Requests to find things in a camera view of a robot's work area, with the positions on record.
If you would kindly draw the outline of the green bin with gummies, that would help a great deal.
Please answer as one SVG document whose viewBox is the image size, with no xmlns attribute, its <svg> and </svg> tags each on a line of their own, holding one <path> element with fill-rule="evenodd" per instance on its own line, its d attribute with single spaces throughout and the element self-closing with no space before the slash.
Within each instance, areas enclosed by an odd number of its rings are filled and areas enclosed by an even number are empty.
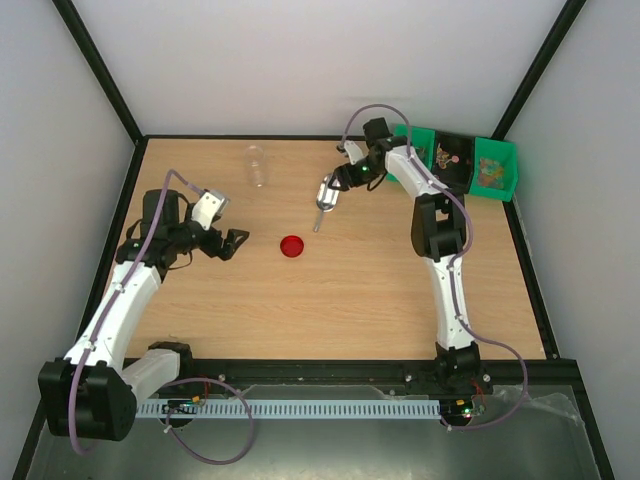
<svg viewBox="0 0 640 480">
<path fill-rule="evenodd" d="M 469 193 L 509 202 L 519 179 L 518 151 L 515 144 L 476 137 L 474 170 Z"/>
</svg>

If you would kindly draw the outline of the black bin with swirl lollipops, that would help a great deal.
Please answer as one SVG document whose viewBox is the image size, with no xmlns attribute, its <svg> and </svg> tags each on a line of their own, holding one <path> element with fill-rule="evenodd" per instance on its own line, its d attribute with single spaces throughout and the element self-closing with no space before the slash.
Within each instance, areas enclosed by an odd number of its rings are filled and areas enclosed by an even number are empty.
<svg viewBox="0 0 640 480">
<path fill-rule="evenodd" d="M 431 172 L 456 193 L 467 194 L 474 173 L 475 138 L 436 131 Z"/>
</svg>

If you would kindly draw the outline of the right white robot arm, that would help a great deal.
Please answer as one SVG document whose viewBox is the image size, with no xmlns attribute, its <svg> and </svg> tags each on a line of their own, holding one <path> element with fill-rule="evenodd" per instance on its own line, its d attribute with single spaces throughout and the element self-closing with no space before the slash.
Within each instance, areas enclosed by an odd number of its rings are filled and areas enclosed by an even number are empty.
<svg viewBox="0 0 640 480">
<path fill-rule="evenodd" d="M 446 391 L 473 385 L 487 391 L 488 375 L 480 358 L 478 337 L 471 332 L 462 257 L 472 239 L 464 197 L 452 193 L 421 162 L 410 137 L 394 136 L 382 118 L 365 125 L 363 152 L 342 137 L 337 150 L 348 162 L 337 167 L 327 187 L 335 191 L 367 186 L 390 174 L 413 199 L 411 243 L 431 275 L 437 318 L 435 378 Z"/>
</svg>

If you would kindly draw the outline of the green bin with lollipops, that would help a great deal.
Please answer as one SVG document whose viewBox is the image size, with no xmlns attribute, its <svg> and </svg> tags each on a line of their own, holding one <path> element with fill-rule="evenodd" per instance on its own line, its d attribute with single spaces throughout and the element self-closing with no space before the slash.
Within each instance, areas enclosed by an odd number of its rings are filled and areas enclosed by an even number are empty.
<svg viewBox="0 0 640 480">
<path fill-rule="evenodd" d="M 407 127 L 406 125 L 398 124 L 394 127 L 392 133 L 394 136 L 407 136 Z M 411 128 L 412 145 L 416 149 L 418 158 L 428 170 L 431 170 L 433 166 L 435 137 L 435 130 L 423 127 Z M 388 174 L 387 178 L 391 182 L 399 183 L 398 179 L 391 173 Z"/>
</svg>

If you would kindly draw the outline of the metal scoop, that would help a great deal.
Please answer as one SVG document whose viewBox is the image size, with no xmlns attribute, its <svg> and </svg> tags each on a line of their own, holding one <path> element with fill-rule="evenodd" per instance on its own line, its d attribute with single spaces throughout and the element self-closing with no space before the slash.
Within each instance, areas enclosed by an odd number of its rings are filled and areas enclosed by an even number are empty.
<svg viewBox="0 0 640 480">
<path fill-rule="evenodd" d="M 327 175 L 320 184 L 317 196 L 316 207 L 318 208 L 318 214 L 313 226 L 313 232 L 317 233 L 320 230 L 322 220 L 326 213 L 334 210 L 337 205 L 339 190 L 332 188 L 333 175 Z"/>
</svg>

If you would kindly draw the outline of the clear plastic cup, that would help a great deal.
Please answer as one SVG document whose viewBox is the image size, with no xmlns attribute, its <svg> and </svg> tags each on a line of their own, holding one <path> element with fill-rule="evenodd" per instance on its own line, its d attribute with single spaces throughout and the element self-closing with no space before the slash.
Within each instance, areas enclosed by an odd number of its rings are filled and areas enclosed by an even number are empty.
<svg viewBox="0 0 640 480">
<path fill-rule="evenodd" d="M 267 183 L 266 157 L 264 150 L 257 145 L 245 149 L 244 161 L 249 183 L 257 188 Z"/>
</svg>

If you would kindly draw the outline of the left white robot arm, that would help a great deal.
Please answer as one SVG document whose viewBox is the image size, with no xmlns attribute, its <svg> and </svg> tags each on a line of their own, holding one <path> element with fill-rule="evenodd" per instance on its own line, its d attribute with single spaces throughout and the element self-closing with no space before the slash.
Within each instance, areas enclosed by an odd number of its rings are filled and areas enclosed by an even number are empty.
<svg viewBox="0 0 640 480">
<path fill-rule="evenodd" d="M 248 239 L 213 224 L 228 197 L 202 190 L 191 203 L 172 189 L 149 190 L 142 215 L 118 247 L 111 282 L 86 329 L 60 359 L 48 361 L 38 386 L 51 434 L 120 441 L 132 428 L 140 404 L 176 380 L 192 360 L 188 345 L 157 342 L 131 365 L 125 355 L 138 323 L 180 256 L 199 250 L 226 261 Z"/>
</svg>

